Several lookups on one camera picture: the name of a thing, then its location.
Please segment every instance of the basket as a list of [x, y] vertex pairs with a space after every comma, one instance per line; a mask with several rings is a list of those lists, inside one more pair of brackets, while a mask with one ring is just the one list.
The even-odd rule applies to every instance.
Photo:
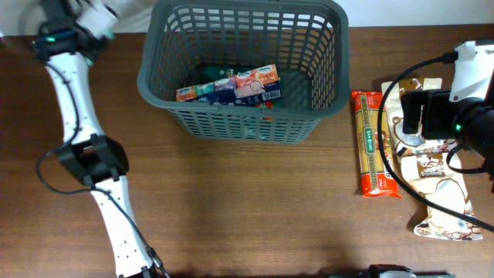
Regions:
[[[276, 64], [283, 107], [174, 101], [201, 64]], [[207, 138], [297, 143], [350, 99], [348, 19], [329, 0], [161, 0], [137, 78], [142, 97]]]

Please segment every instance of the wooden table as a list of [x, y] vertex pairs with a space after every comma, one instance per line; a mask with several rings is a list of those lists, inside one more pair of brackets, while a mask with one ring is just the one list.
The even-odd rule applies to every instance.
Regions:
[[[494, 25], [351, 29], [351, 87], [379, 90], [417, 62], [492, 34]], [[138, 225], [171, 273], [298, 275], [388, 263], [492, 275], [493, 234], [478, 242], [423, 238], [411, 227], [425, 207], [410, 196], [362, 198], [351, 106], [323, 120], [302, 144], [200, 140], [138, 93], [144, 39], [118, 35], [91, 69], [90, 85], [100, 123], [129, 157]], [[62, 138], [59, 108], [32, 54], [13, 48], [21, 47], [18, 39], [6, 45], [12, 48], [0, 50], [0, 276], [114, 277], [95, 201], [53, 194], [36, 178], [35, 159]], [[449, 86], [453, 66], [415, 75], [442, 77]], [[480, 163], [473, 154], [462, 161]], [[78, 187], [54, 159], [42, 170], [60, 188]], [[477, 216], [494, 222], [488, 178], [466, 176], [465, 183]]]

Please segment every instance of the white backdrop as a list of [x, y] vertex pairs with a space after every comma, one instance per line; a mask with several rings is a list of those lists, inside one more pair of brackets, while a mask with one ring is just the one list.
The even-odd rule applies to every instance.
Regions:
[[[18, 35], [17, 22], [32, 0], [0, 0], [0, 32]], [[115, 32], [146, 32], [157, 0], [104, 0], [127, 3]], [[335, 0], [347, 12], [350, 26], [454, 25], [494, 23], [493, 0]], [[33, 34], [42, 20], [35, 10], [22, 33]]]

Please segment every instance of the laundry basket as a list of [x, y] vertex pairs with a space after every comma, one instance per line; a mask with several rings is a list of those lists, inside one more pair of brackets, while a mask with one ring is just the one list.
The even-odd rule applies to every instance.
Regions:
[[[174, 101], [201, 64], [276, 64], [282, 107]], [[137, 78], [142, 97], [208, 138], [297, 143], [350, 99], [348, 19], [330, 0], [160, 0]]]

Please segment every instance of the spaghetti package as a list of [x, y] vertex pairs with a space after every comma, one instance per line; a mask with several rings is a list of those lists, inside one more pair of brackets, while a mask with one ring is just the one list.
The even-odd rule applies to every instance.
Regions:
[[[414, 78], [400, 81], [390, 92], [385, 108], [387, 122], [398, 157], [397, 168], [403, 179], [427, 200], [465, 215], [474, 216], [463, 175], [449, 169], [447, 153], [455, 140], [425, 140], [421, 134], [403, 133], [403, 109], [400, 96], [409, 90], [441, 89], [440, 78]], [[383, 83], [383, 91], [391, 82]], [[457, 155], [451, 165], [461, 168]], [[414, 228], [414, 233], [433, 239], [469, 241], [482, 239], [480, 228], [436, 209], [427, 207], [428, 216]]]
[[[364, 197], [391, 196], [402, 198], [398, 194], [398, 183], [387, 172], [379, 154], [377, 111], [382, 98], [382, 93], [378, 92], [352, 92], [352, 99], [355, 104], [362, 187]], [[393, 153], [385, 112], [382, 119], [382, 131], [386, 159], [393, 168]]]

